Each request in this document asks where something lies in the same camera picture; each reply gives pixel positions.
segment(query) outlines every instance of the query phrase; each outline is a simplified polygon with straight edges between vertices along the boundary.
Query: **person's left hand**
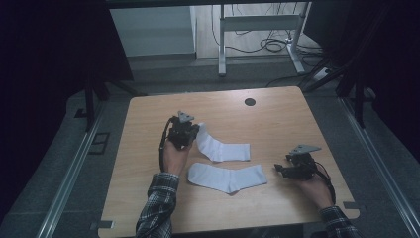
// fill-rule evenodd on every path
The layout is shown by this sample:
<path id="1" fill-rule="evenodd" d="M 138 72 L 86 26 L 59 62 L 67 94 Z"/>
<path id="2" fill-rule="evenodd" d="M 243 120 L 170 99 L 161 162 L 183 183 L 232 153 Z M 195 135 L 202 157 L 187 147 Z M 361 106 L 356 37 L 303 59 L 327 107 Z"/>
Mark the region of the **person's left hand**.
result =
<path id="1" fill-rule="evenodd" d="M 166 140 L 163 150 L 163 168 L 165 172 L 180 176 L 185 167 L 191 145 L 180 150 Z"/>

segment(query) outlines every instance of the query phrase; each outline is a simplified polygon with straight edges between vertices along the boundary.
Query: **shirt cuff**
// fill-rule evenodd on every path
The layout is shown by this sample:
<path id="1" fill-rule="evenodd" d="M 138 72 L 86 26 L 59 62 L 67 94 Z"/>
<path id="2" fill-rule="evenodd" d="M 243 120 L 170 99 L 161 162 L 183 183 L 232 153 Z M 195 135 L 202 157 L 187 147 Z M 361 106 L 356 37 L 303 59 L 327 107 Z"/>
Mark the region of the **shirt cuff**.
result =
<path id="1" fill-rule="evenodd" d="M 352 225 L 338 206 L 330 206 L 319 211 L 327 231 L 346 228 Z"/>

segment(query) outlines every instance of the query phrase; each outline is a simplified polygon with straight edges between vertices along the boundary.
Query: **person's right hand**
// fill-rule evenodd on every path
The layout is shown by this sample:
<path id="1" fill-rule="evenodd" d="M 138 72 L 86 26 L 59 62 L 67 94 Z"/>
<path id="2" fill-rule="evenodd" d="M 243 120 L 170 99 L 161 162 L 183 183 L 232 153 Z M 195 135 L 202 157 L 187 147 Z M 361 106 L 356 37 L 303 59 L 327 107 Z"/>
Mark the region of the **person's right hand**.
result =
<path id="1" fill-rule="evenodd" d="M 323 168 L 318 167 L 318 171 L 326 176 Z M 330 206 L 334 206 L 334 202 L 331 198 L 331 193 L 325 182 L 321 177 L 315 175 L 309 180 L 296 179 L 295 183 L 302 189 L 303 193 L 312 200 L 319 209 L 324 209 Z"/>

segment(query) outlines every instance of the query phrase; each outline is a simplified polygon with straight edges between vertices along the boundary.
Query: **black curtain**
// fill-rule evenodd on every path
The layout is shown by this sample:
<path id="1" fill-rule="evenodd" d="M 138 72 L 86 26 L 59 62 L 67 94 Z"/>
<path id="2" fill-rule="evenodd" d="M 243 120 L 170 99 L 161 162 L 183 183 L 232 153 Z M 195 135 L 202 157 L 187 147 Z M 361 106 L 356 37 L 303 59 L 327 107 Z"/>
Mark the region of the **black curtain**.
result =
<path id="1" fill-rule="evenodd" d="M 394 1 L 361 70 L 376 94 L 373 108 L 420 162 L 419 11 L 418 1 Z"/>
<path id="2" fill-rule="evenodd" d="M 133 77 L 105 1 L 2 1 L 0 33 L 2 220 L 51 144 L 68 97 L 87 77 Z"/>

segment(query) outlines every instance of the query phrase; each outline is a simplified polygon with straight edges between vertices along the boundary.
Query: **table top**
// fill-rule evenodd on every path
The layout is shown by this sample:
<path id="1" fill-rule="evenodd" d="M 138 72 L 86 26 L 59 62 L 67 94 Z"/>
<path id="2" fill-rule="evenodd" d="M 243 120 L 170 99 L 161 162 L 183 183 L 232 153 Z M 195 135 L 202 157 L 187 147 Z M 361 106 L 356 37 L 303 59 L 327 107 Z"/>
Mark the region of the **table top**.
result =
<path id="1" fill-rule="evenodd" d="M 256 104 L 247 106 L 247 98 Z M 273 166 L 287 166 L 285 155 L 298 144 L 322 148 L 311 155 L 331 176 L 337 205 L 349 218 L 359 216 L 358 210 L 343 205 L 354 199 L 298 87 L 185 93 L 132 99 L 102 214 L 102 220 L 115 224 L 112 229 L 99 229 L 100 237 L 135 235 L 152 176 L 159 172 L 161 133 L 178 110 L 194 116 L 194 123 L 206 123 L 209 134 L 222 143 L 250 143 L 251 160 L 214 164 L 194 142 L 180 178 L 171 217 L 173 233 L 319 221 L 317 208 Z M 194 163 L 232 170 L 262 165 L 267 184 L 235 194 L 194 185 L 187 181 Z"/>

